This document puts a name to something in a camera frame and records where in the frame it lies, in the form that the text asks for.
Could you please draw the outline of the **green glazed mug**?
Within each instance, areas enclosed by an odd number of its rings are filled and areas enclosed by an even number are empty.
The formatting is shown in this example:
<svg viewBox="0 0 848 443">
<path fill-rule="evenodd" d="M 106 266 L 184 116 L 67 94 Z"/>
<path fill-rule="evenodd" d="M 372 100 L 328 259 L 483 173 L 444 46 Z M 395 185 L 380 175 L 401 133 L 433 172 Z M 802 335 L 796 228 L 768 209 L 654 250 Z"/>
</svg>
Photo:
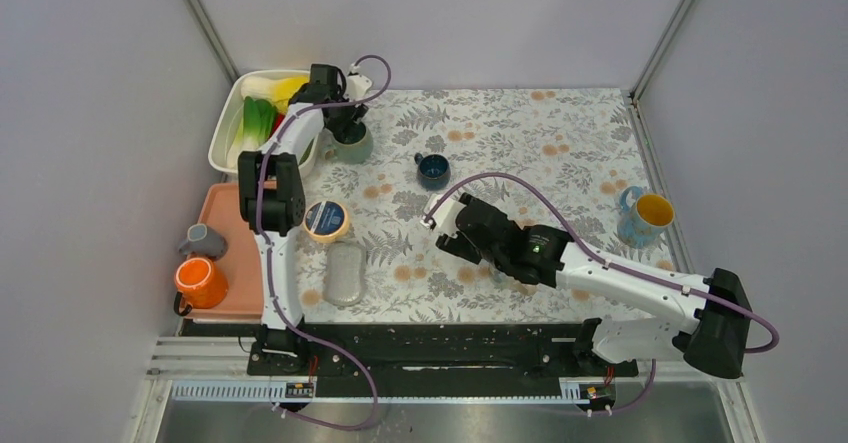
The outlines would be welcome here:
<svg viewBox="0 0 848 443">
<path fill-rule="evenodd" d="M 373 148 L 370 130 L 364 123 L 357 123 L 348 127 L 339 138 L 329 132 L 321 155 L 326 161 L 361 164 L 371 156 Z"/>
</svg>

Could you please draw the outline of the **dark blue ribbed cup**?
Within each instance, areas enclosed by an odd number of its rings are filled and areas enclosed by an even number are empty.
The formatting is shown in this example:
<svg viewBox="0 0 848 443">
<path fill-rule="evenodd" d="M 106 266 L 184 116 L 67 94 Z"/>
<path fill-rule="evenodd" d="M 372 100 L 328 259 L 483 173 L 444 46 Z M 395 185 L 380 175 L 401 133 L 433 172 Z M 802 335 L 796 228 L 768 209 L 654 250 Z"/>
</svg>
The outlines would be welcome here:
<svg viewBox="0 0 848 443">
<path fill-rule="evenodd" d="M 428 191 L 438 191 L 447 186 L 451 178 L 450 163 L 440 154 L 414 155 L 416 178 L 421 187 Z"/>
</svg>

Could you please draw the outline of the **blue butterfly mug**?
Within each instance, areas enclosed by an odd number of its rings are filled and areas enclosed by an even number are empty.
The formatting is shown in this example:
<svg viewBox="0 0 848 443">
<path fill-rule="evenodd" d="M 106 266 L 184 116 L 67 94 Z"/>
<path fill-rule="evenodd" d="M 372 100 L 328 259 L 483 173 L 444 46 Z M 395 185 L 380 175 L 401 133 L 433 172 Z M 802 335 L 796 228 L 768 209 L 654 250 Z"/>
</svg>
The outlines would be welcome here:
<svg viewBox="0 0 848 443">
<path fill-rule="evenodd" d="M 653 245 L 676 216 L 675 209 L 665 197 L 645 193 L 637 186 L 622 191 L 619 207 L 621 217 L 617 235 L 624 244 L 635 249 Z"/>
</svg>

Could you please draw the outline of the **small grey cup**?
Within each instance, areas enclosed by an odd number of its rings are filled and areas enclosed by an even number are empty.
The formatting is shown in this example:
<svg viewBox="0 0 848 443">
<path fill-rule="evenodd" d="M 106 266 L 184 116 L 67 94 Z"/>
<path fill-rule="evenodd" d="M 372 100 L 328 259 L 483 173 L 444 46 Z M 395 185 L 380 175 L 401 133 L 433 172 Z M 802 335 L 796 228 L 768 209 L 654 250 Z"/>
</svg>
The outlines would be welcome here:
<svg viewBox="0 0 848 443">
<path fill-rule="evenodd" d="M 199 255 L 211 260 L 222 258 L 228 251 L 227 240 L 205 223 L 196 223 L 186 230 L 177 251 L 183 256 Z"/>
</svg>

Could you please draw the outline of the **beige seahorse mug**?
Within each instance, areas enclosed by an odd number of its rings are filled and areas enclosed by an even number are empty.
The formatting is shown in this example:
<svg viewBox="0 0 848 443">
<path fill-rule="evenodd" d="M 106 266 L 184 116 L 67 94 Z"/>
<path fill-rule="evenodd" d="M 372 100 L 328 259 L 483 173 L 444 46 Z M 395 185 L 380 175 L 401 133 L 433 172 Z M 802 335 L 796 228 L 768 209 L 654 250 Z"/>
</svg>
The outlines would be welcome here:
<svg viewBox="0 0 848 443">
<path fill-rule="evenodd" d="M 493 264 L 489 265 L 489 270 L 493 286 L 497 290 L 508 291 L 511 294 L 519 295 L 520 297 L 532 297 L 538 291 L 536 285 L 523 284 L 515 278 L 498 270 Z"/>
</svg>

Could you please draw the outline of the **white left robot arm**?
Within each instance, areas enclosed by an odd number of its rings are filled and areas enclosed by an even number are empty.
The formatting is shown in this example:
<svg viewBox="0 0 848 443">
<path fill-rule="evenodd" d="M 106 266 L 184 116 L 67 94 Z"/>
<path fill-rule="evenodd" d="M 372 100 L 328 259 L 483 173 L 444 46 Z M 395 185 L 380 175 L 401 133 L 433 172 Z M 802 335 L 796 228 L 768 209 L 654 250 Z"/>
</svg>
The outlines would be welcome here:
<svg viewBox="0 0 848 443">
<path fill-rule="evenodd" d="M 309 364 L 308 343 L 345 351 L 300 328 L 303 310 L 296 283 L 296 247 L 307 210 L 301 154 L 327 130 L 332 136 L 359 141 L 371 80 L 357 62 L 348 70 L 314 64 L 309 80 L 288 98 L 284 119 L 258 149 L 237 160 L 240 214 L 254 233 L 263 285 L 261 325 L 268 335 L 283 337 L 272 349 L 272 361 L 288 374 Z"/>
</svg>

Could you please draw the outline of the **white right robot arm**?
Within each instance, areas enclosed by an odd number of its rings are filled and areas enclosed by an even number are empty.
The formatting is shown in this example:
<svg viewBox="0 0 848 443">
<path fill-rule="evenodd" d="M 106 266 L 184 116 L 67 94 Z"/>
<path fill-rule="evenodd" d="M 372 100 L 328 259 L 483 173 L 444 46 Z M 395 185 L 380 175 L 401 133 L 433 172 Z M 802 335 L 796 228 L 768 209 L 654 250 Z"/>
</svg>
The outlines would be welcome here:
<svg viewBox="0 0 848 443">
<path fill-rule="evenodd" d="M 578 327 L 568 361 L 583 375 L 621 371 L 635 360 L 682 360 L 713 377 L 742 374 L 751 307 L 739 277 L 662 272 L 592 245 L 567 231 L 521 227 L 467 193 L 431 197 L 422 222 L 437 247 L 526 285 L 586 291 L 647 313 L 631 321 L 592 317 Z"/>
</svg>

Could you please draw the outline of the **orange mug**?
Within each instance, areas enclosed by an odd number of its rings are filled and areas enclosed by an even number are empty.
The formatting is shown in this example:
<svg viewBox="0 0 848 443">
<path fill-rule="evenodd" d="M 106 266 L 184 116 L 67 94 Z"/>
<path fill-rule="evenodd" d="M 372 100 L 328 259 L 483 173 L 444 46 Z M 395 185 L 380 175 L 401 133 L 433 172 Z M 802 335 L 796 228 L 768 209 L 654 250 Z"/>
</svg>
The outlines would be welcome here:
<svg viewBox="0 0 848 443">
<path fill-rule="evenodd" d="M 195 309 L 211 309 L 219 305 L 229 292 L 229 282 L 215 262 L 194 256 L 181 263 L 174 274 L 176 296 L 174 312 L 185 317 Z"/>
</svg>

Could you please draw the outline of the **toy green cucumber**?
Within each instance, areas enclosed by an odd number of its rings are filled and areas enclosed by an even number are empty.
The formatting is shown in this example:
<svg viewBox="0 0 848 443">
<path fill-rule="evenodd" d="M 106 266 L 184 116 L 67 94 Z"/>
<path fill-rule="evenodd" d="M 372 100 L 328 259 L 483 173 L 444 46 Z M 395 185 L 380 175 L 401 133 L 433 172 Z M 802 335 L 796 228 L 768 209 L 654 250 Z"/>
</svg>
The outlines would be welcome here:
<svg viewBox="0 0 848 443">
<path fill-rule="evenodd" d="M 320 137 L 316 136 L 313 138 L 308 145 L 306 146 L 304 152 L 300 156 L 299 160 L 299 168 L 306 170 L 307 167 L 312 167 L 315 161 L 315 153 L 317 143 L 320 141 Z"/>
</svg>

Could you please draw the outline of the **toy red pepper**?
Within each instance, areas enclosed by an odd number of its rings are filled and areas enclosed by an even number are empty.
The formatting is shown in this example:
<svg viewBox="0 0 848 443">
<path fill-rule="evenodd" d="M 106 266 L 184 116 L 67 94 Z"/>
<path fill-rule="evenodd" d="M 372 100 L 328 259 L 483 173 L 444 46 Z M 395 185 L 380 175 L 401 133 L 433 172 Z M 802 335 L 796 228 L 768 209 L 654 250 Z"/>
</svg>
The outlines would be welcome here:
<svg viewBox="0 0 848 443">
<path fill-rule="evenodd" d="M 277 132 L 278 128 L 285 121 L 285 118 L 286 118 L 285 114 L 277 114 L 276 115 L 275 120 L 274 120 L 273 125 L 272 125 L 272 128 L 271 128 L 271 131 L 269 132 L 270 137 L 272 137 Z"/>
</svg>

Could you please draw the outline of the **toy napa cabbage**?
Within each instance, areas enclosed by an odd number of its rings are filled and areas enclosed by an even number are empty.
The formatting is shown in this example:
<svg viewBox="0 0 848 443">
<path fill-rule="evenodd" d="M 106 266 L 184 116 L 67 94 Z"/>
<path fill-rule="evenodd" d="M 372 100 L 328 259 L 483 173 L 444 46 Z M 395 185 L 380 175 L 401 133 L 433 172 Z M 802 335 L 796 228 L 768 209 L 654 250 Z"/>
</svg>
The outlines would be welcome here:
<svg viewBox="0 0 848 443">
<path fill-rule="evenodd" d="M 261 76 L 247 76 L 240 87 L 243 98 L 261 99 L 269 102 L 278 113 L 287 114 L 290 99 L 309 82 L 305 75 L 270 79 Z"/>
</svg>

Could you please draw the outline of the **toy bok choy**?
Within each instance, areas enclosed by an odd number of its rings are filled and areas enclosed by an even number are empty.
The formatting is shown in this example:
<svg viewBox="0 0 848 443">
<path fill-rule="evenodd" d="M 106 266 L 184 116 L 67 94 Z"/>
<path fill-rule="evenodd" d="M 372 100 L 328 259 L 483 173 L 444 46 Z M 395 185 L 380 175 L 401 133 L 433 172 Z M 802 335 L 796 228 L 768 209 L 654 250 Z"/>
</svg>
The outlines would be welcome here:
<svg viewBox="0 0 848 443">
<path fill-rule="evenodd" d="M 236 168 L 242 152 L 256 151 L 269 139 L 277 115 L 276 107 L 268 100 L 250 96 L 244 98 L 241 123 L 226 155 L 230 168 Z"/>
</svg>

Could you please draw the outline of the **floral table mat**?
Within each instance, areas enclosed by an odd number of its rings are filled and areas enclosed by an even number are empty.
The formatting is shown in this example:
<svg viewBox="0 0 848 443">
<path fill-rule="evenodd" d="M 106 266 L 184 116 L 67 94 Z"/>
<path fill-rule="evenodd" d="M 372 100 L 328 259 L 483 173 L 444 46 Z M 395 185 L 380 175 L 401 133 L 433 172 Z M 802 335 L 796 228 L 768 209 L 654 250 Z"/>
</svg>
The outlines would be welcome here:
<svg viewBox="0 0 848 443">
<path fill-rule="evenodd" d="M 648 179 L 627 105 L 617 89 L 389 91 L 365 119 L 374 148 L 362 164 L 320 153 L 304 186 L 351 215 L 350 240 L 367 252 L 365 294 L 349 307 L 324 300 L 326 248 L 298 240 L 306 318 L 331 323 L 580 322 L 632 320 L 641 312 L 586 291 L 537 286 L 520 297 L 493 286 L 489 265 L 437 249 L 419 222 L 429 194 L 416 153 L 447 158 L 453 182 L 522 226 L 568 222 L 587 243 L 672 269 L 667 245 L 635 250 L 618 238 L 618 197 Z"/>
</svg>

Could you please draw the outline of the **white vegetable tub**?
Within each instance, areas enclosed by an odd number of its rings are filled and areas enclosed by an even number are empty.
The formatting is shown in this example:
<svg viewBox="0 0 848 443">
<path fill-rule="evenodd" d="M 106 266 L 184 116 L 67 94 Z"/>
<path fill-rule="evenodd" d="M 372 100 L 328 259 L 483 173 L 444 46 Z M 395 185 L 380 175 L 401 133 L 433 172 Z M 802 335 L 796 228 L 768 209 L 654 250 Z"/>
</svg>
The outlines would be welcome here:
<svg viewBox="0 0 848 443">
<path fill-rule="evenodd" d="M 298 76 L 308 77 L 309 71 L 303 69 L 259 70 L 246 73 L 236 80 L 221 110 L 207 152 L 208 162 L 213 169 L 228 176 L 237 176 L 236 167 L 227 163 L 227 155 L 242 122 L 243 97 L 241 89 L 243 84 L 257 78 L 282 80 Z"/>
</svg>

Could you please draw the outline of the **pink plastic tray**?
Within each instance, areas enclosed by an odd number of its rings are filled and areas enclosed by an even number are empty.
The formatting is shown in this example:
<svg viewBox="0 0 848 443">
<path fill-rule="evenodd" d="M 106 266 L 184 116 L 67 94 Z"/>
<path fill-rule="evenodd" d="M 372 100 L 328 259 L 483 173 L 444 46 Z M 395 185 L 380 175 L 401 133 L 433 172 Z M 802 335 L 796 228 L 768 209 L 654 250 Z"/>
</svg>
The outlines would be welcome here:
<svg viewBox="0 0 848 443">
<path fill-rule="evenodd" d="M 217 231 L 228 243 L 228 251 L 215 265 L 227 278 L 229 291 L 217 306 L 193 309 L 187 318 L 213 323 L 258 323 L 264 305 L 259 253 L 254 233 L 240 215 L 238 184 L 213 184 L 197 222 Z"/>
</svg>

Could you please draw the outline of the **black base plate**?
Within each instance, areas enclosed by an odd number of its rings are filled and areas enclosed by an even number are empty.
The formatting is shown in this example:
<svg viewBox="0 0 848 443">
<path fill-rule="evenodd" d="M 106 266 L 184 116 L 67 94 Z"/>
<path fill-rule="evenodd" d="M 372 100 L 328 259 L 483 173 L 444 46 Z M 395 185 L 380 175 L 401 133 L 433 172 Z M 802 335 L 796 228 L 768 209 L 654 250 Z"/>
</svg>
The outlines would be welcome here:
<svg viewBox="0 0 848 443">
<path fill-rule="evenodd" d="M 557 397 L 562 379 L 635 377 L 591 354 L 581 324 L 307 324 L 345 352 L 261 327 L 251 376 L 303 377 L 321 398 Z"/>
</svg>

